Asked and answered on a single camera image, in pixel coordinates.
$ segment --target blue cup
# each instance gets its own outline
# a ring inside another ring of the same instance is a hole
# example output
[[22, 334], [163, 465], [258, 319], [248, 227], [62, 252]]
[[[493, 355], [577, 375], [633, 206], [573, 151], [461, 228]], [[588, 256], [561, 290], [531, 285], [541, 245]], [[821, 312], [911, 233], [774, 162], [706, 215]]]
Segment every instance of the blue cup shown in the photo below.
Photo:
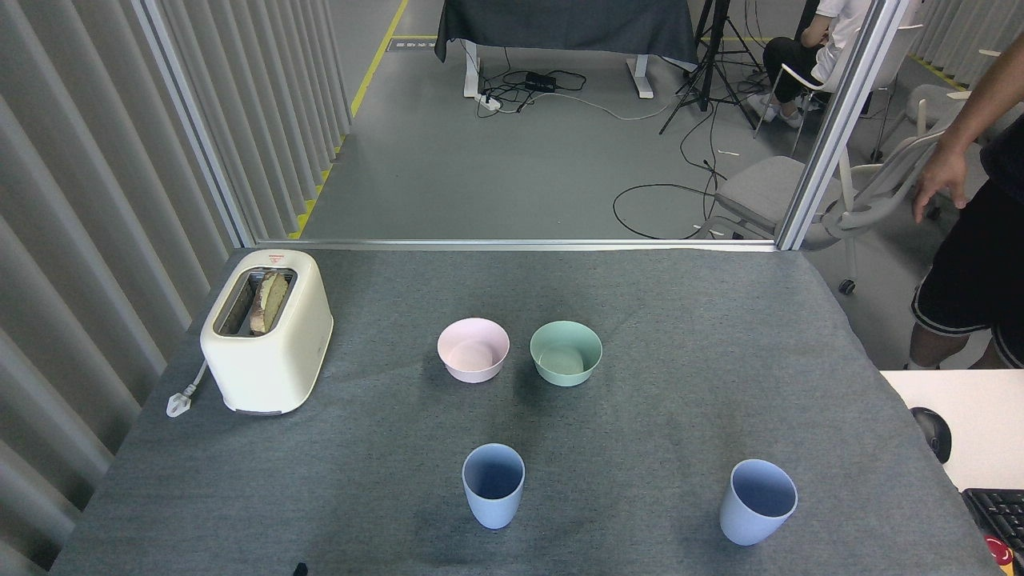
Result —
[[797, 485], [765, 460], [743, 460], [732, 468], [719, 522], [725, 537], [740, 546], [770, 536], [797, 509]]
[[505, 528], [522, 499], [526, 464], [515, 450], [504, 444], [484, 444], [466, 456], [462, 464], [462, 487], [469, 509], [485, 528]]

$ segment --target power strip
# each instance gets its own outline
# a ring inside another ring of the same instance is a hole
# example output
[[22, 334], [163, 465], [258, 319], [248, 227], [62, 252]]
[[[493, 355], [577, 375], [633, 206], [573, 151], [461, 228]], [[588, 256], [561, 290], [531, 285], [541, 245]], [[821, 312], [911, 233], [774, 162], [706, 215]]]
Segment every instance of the power strip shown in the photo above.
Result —
[[480, 106], [482, 106], [483, 108], [489, 110], [490, 112], [494, 112], [494, 111], [502, 108], [502, 102], [498, 98], [494, 98], [494, 97], [490, 97], [490, 96], [485, 96], [483, 94], [476, 94], [475, 97], [476, 97], [476, 101], [480, 102]]

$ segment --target toaster slot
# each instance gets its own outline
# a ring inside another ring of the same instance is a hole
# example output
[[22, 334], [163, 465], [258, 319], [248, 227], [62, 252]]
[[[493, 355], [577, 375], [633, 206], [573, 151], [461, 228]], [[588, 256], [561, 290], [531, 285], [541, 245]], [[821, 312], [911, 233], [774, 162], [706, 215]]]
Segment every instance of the toaster slot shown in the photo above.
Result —
[[259, 293], [260, 284], [263, 282], [263, 278], [270, 272], [275, 272], [282, 275], [288, 282], [288, 288], [285, 291], [284, 299], [281, 302], [279, 313], [275, 315], [267, 332], [273, 330], [274, 325], [276, 325], [278, 318], [281, 317], [281, 311], [284, 311], [285, 306], [288, 305], [288, 298], [292, 293], [292, 288], [295, 285], [295, 278], [297, 277], [297, 274], [291, 269], [260, 266], [250, 269], [239, 275], [238, 280], [234, 282], [234, 286], [231, 287], [227, 300], [224, 302], [223, 308], [221, 308], [217, 314], [216, 320], [213, 323], [214, 332], [221, 336], [236, 336], [243, 338], [255, 336], [250, 328], [254, 307], [253, 304], [256, 302], [256, 295]]

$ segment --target keyboard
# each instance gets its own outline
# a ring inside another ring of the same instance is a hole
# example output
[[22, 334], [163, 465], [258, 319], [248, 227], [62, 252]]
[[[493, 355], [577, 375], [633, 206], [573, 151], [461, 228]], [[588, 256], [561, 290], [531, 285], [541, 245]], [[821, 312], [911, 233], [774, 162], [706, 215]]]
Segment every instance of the keyboard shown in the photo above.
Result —
[[978, 527], [1010, 546], [1016, 573], [1024, 574], [1024, 490], [969, 488], [963, 496]]

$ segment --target white desk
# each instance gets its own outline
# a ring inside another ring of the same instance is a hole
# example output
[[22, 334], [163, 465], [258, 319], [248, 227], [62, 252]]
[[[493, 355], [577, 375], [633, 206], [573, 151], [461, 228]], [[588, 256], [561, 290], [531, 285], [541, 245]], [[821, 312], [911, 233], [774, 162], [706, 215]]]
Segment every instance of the white desk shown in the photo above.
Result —
[[943, 464], [958, 490], [1024, 488], [1024, 370], [882, 372], [908, 408], [937, 412], [949, 424], [952, 450]]

